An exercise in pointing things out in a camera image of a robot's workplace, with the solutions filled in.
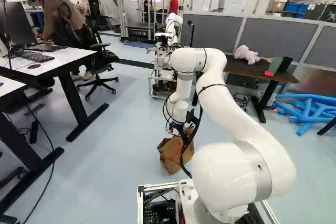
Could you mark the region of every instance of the pink object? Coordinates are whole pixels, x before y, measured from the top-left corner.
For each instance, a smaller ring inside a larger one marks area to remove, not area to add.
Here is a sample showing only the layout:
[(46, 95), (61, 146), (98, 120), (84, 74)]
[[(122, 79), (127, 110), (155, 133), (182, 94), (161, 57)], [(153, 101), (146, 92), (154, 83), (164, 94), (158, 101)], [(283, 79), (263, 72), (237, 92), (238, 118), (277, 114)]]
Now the pink object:
[(274, 76), (274, 74), (271, 73), (270, 71), (266, 71), (266, 72), (265, 72), (265, 75), (266, 75), (266, 76), (271, 76), (271, 77)]
[(242, 45), (235, 51), (235, 59), (245, 59), (249, 65), (253, 65), (260, 60), (258, 54), (257, 52), (250, 51), (247, 46)]

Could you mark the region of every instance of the brown paper bag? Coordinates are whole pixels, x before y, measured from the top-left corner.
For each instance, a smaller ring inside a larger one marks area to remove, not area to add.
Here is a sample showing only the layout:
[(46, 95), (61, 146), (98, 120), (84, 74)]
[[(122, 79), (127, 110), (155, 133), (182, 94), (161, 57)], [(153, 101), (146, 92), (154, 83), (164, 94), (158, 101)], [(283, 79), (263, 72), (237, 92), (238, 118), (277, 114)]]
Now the brown paper bag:
[[(188, 136), (193, 132), (194, 127), (190, 126), (186, 129)], [(167, 170), (169, 174), (174, 174), (181, 169), (180, 156), (183, 146), (183, 140), (180, 136), (174, 136), (172, 138), (164, 138), (158, 145), (158, 151), (160, 152), (160, 162)], [(194, 155), (194, 140), (191, 141), (188, 148), (183, 153), (183, 164), (191, 160)]]

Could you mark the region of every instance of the keyboard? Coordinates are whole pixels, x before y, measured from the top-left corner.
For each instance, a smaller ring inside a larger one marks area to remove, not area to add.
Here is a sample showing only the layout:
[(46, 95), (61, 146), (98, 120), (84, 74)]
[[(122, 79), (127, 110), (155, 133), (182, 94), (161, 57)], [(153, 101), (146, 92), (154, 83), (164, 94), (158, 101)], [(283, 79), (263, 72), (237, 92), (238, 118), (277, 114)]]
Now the keyboard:
[(39, 45), (28, 47), (29, 50), (45, 51), (45, 52), (55, 52), (55, 51), (65, 49), (65, 48), (66, 47), (63, 47), (63, 46), (45, 45), (45, 44), (39, 44)]
[(46, 61), (50, 61), (54, 59), (54, 57), (43, 55), (43, 54), (40, 54), (39, 52), (31, 52), (31, 51), (25, 51), (25, 50), (15, 51), (11, 53), (10, 56), (11, 56), (10, 57), (11, 59), (16, 58), (16, 57), (21, 57), (27, 60), (38, 62), (38, 63), (42, 63), (42, 62), (46, 62)]

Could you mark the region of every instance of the gray partition wall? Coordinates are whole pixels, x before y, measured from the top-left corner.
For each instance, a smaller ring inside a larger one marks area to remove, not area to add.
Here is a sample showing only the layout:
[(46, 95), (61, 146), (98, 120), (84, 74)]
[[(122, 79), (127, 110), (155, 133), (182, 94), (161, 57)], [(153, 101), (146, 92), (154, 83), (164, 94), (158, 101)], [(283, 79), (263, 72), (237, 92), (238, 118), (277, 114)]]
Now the gray partition wall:
[(191, 29), (188, 21), (191, 21), (195, 25), (193, 47), (233, 52), (242, 20), (242, 17), (184, 14), (181, 44), (190, 44)]
[(336, 68), (336, 27), (323, 26), (305, 63)]
[(318, 24), (276, 19), (247, 18), (239, 45), (246, 45), (260, 57), (291, 57), (299, 62)]

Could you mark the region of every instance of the green object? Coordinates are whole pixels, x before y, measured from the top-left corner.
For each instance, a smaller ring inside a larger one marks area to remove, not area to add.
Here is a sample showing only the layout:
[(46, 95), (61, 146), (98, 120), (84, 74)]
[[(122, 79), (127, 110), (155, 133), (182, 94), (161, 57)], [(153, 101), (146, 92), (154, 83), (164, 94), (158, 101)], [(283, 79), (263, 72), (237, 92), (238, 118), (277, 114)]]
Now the green object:
[(275, 57), (272, 59), (271, 65), (269, 65), (268, 71), (271, 73), (275, 73), (282, 63), (282, 58)]

